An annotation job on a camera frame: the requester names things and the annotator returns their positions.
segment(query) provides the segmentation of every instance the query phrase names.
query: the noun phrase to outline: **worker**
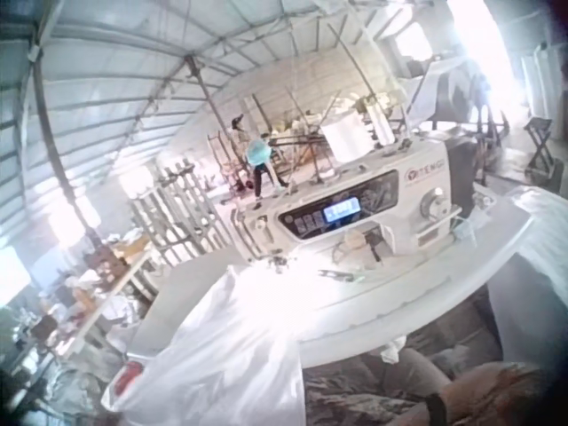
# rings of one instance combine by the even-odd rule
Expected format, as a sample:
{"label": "worker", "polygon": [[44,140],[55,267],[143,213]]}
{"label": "worker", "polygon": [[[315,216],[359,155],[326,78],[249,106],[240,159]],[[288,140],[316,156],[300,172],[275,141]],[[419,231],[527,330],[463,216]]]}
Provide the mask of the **worker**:
{"label": "worker", "polygon": [[243,114],[233,118],[231,121],[231,129],[233,130],[234,150],[239,157],[239,161],[243,162],[245,153],[250,143],[249,134],[242,127]]}
{"label": "worker", "polygon": [[278,174],[273,168],[272,170],[268,170],[267,164],[270,167],[272,166],[270,163],[272,148],[270,148],[270,146],[268,145],[268,140],[267,140],[269,137],[270,135],[268,133],[263,133],[260,139],[253,140],[248,145],[246,152],[248,163],[254,167],[253,173],[255,177],[255,196],[257,202],[262,200],[261,196],[262,184],[263,184],[262,174],[264,171],[268,173],[268,176],[270,177],[270,180],[273,185],[274,185],[274,179],[272,174],[275,175],[281,187],[288,188],[288,183],[285,182],[280,176],[278,176]]}

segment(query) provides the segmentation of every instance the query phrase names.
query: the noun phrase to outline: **red object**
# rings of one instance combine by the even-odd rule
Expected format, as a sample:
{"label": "red object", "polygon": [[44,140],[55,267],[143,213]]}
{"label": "red object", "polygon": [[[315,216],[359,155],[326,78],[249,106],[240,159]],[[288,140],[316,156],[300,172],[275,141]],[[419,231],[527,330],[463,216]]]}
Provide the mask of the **red object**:
{"label": "red object", "polygon": [[141,375],[143,372],[144,366],[138,362],[131,361],[126,364],[124,372],[114,385],[114,394],[116,396],[121,396],[122,393],[126,391],[126,388],[132,382],[132,380]]}

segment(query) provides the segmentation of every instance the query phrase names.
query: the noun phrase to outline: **black pants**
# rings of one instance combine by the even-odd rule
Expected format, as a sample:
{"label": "black pants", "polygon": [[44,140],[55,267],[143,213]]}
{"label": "black pants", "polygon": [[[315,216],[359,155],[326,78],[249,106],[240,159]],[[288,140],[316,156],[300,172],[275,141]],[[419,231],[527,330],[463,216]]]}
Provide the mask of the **black pants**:
{"label": "black pants", "polygon": [[[272,180],[272,175],[270,174],[270,172],[266,168],[266,165],[261,164],[260,166],[256,166],[255,170],[254,170],[254,174],[255,174],[255,196],[257,198],[260,197],[260,190],[261,190],[261,186],[263,185],[263,171],[268,173],[270,181],[274,185],[274,181]],[[276,175],[276,178],[278,179],[279,184],[281,184],[282,186],[288,186],[288,184],[286,182],[284,182],[280,176]]]}

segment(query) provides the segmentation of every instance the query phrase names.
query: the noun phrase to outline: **camouflage pants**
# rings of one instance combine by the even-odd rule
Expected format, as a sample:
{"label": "camouflage pants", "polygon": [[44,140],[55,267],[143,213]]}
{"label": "camouflage pants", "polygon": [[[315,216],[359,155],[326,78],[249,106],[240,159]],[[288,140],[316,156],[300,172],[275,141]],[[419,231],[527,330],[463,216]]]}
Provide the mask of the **camouflage pants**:
{"label": "camouflage pants", "polygon": [[448,384],[449,379],[412,349],[397,365],[364,354],[304,371],[308,426],[381,425]]}

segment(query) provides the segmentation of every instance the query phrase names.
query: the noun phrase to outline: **wristwatch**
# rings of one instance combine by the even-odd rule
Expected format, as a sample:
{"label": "wristwatch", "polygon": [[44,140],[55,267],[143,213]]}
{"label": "wristwatch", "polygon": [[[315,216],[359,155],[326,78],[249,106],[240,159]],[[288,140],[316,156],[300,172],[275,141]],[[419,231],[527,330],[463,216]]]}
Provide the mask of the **wristwatch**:
{"label": "wristwatch", "polygon": [[447,426],[446,403],[437,394],[432,393],[424,400],[430,416],[430,426]]}

